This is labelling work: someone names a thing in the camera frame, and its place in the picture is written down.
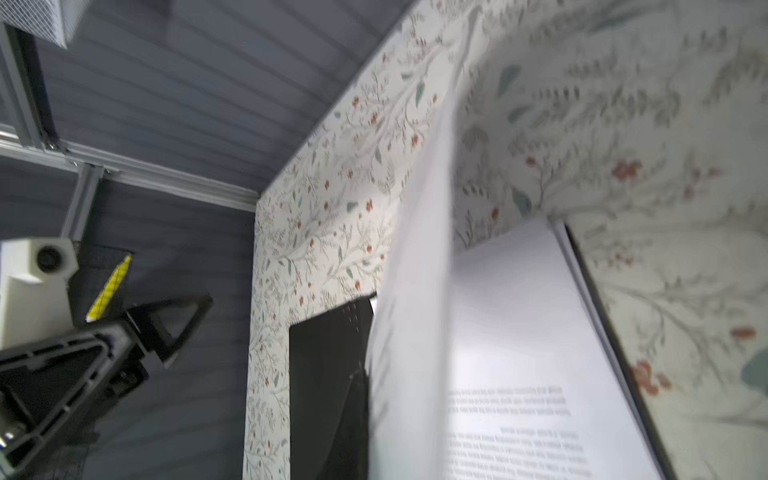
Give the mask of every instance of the white paper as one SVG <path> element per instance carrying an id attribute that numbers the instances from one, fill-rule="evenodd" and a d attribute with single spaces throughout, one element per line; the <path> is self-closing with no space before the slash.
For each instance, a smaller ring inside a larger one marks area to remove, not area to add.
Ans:
<path id="1" fill-rule="evenodd" d="M 451 86 L 411 174 L 376 305 L 366 352 L 372 480 L 443 477 L 455 81 L 479 12 L 468 15 Z"/>
<path id="2" fill-rule="evenodd" d="M 448 478 L 660 478 L 545 220 L 457 258 L 451 303 Z"/>

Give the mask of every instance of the open book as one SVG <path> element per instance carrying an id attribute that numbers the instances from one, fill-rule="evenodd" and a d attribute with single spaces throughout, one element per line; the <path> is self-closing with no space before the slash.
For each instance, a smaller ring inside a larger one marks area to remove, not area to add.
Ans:
<path id="1" fill-rule="evenodd" d="M 369 478 L 670 478 L 564 225 L 454 257 L 455 104 L 412 173 L 375 308 Z"/>

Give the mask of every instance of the floral wallpaper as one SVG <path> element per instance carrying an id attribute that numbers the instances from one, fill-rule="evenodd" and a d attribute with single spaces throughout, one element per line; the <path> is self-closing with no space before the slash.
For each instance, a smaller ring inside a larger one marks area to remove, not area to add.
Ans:
<path id="1" fill-rule="evenodd" d="M 375 290 L 465 15 L 457 250 L 565 219 L 681 480 L 768 478 L 768 2 L 422 0 L 257 205 L 244 478 L 288 326 Z"/>

